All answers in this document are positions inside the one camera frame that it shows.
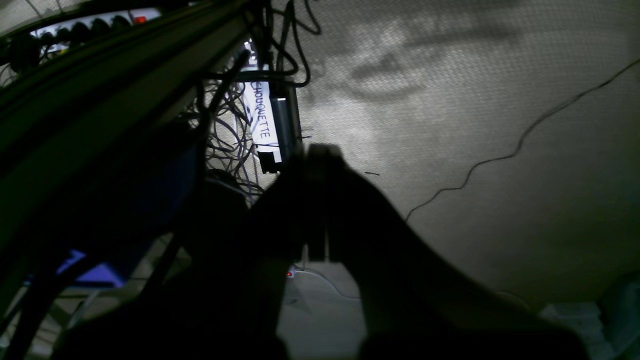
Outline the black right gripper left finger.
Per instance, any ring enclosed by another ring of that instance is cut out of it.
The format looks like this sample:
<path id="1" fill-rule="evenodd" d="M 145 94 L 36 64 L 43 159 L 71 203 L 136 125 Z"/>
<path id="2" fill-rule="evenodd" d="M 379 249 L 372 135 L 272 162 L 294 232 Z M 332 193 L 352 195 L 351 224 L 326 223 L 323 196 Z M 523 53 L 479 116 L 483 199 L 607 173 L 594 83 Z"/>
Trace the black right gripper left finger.
<path id="1" fill-rule="evenodd" d="M 249 210 L 206 193 L 178 240 L 192 263 L 66 335 L 57 360 L 288 360 L 286 272 L 320 239 L 321 152 L 298 153 Z"/>

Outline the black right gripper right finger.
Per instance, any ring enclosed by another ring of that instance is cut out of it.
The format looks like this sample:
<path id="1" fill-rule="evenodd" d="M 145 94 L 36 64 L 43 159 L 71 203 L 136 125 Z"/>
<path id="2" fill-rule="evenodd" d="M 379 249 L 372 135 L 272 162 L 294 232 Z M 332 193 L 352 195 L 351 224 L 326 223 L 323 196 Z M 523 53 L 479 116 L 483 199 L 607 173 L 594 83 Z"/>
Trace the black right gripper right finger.
<path id="1" fill-rule="evenodd" d="M 313 144 L 307 180 L 318 193 L 330 258 L 359 288 L 368 335 L 361 360 L 587 360 L 578 335 L 471 280 L 405 223 L 346 164 Z"/>

